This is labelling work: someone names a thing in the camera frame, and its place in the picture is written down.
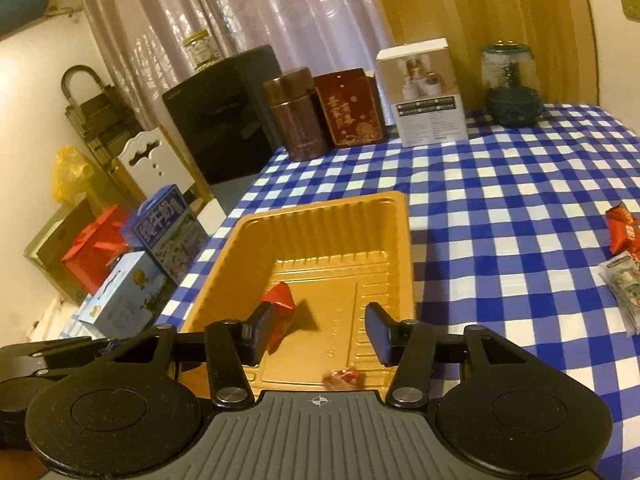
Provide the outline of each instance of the silver bolt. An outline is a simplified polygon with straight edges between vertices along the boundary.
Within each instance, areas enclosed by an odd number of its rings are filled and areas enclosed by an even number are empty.
[[[418,388],[412,386],[404,386],[394,390],[393,397],[398,402],[418,402],[424,396]]]
[[[243,388],[238,388],[237,386],[229,386],[228,388],[222,388],[218,394],[217,398],[219,398],[222,402],[228,402],[233,404],[235,402],[241,402],[245,400],[249,394]]]

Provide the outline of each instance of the pink curtain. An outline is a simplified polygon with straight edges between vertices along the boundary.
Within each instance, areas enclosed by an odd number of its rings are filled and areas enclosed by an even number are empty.
[[[83,0],[111,76],[147,128],[184,142],[162,94],[193,75],[184,38],[206,29],[224,56],[271,44],[283,70],[363,67],[391,46],[374,0]]]

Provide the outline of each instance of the brown thermos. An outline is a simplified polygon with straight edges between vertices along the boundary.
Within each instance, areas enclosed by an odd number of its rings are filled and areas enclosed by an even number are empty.
[[[331,150],[326,120],[307,67],[285,72],[263,86],[291,160],[311,160]]]

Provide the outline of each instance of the blue box with chinese text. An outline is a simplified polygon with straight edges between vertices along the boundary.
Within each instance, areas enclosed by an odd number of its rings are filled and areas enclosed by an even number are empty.
[[[120,233],[130,247],[144,248],[176,284],[209,241],[177,186],[164,186],[146,200]]]
[[[78,321],[96,337],[133,337],[151,321],[167,281],[145,251],[124,254],[95,296],[82,304]]]

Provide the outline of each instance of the gray ribbed plate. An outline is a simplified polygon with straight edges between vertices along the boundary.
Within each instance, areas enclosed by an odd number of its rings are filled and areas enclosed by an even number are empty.
[[[48,473],[43,480],[64,477]],[[475,480],[494,478],[451,455],[427,421],[374,392],[266,392],[215,416],[181,457],[140,480]]]

